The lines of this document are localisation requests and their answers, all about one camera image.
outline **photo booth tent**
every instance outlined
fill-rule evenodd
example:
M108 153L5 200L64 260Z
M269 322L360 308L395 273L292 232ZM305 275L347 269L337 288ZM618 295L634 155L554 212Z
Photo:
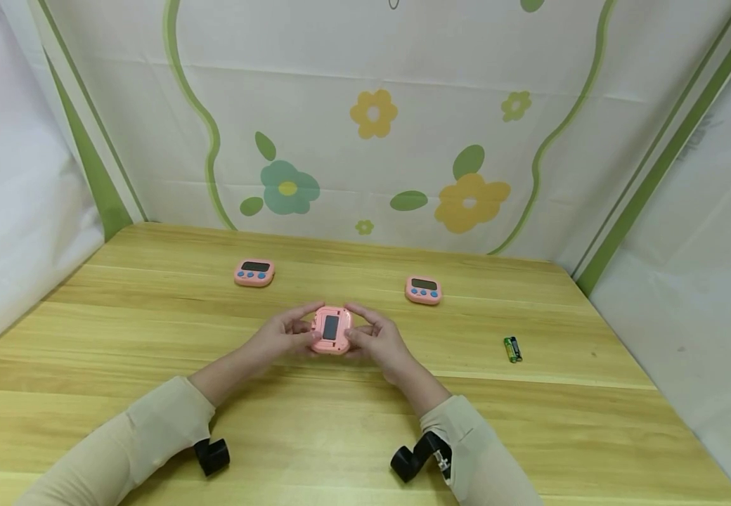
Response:
M143 220L542 258L731 476L729 80L731 0L1 0L0 332Z

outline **green battery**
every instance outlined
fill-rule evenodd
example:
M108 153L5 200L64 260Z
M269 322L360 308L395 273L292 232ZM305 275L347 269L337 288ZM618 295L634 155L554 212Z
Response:
M512 350L515 352L515 357L517 357L518 362L522 361L522 355L520 355L520 347L517 345L517 339L515 339L515 336L509 337L509 340L512 343Z
M509 362L515 363L518 361L517 354L515 353L515 348L512 347L512 340L509 339L509 337L503 338L503 346L506 348L506 355L509 356Z

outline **green leaf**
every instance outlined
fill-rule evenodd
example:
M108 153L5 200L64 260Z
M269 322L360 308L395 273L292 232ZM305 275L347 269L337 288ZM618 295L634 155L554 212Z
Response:
M484 149L478 144L468 145L455 157L455 161L453 162L453 176L458 181L465 174L478 172L483 164Z
M520 0L520 6L522 7L522 10L526 12L536 11L537 9L541 8L544 3L545 0Z
M242 204L239 204L239 212L245 216L252 216L261 211L264 206L262 197L250 197L246 198Z
M427 204L427 195L416 190L397 193L391 199L391 207L397 211L413 211Z
M259 149L259 153L264 156L265 159L273 161L276 159L276 145L273 144L268 136L261 132L256 132L256 148Z

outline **wood grain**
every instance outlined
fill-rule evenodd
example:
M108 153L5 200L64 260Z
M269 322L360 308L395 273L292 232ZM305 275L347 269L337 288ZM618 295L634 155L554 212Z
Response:
M233 284L269 258L264 289ZM438 307L403 297L438 278ZM0 337L0 505L134 399L244 342L307 300L357 300L467 395L547 505L731 505L731 484L596 314L548 262L141 224L121 231ZM503 337L524 362L509 363ZM433 469L388 468L418 421L370 364L286 358L216 417L231 468L206 481L190 453L128 505L454 505Z

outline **floral backdrop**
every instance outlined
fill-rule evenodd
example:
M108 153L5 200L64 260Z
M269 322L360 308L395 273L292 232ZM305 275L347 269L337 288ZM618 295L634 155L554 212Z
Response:
M138 215L566 267L731 13L730 0L40 4Z

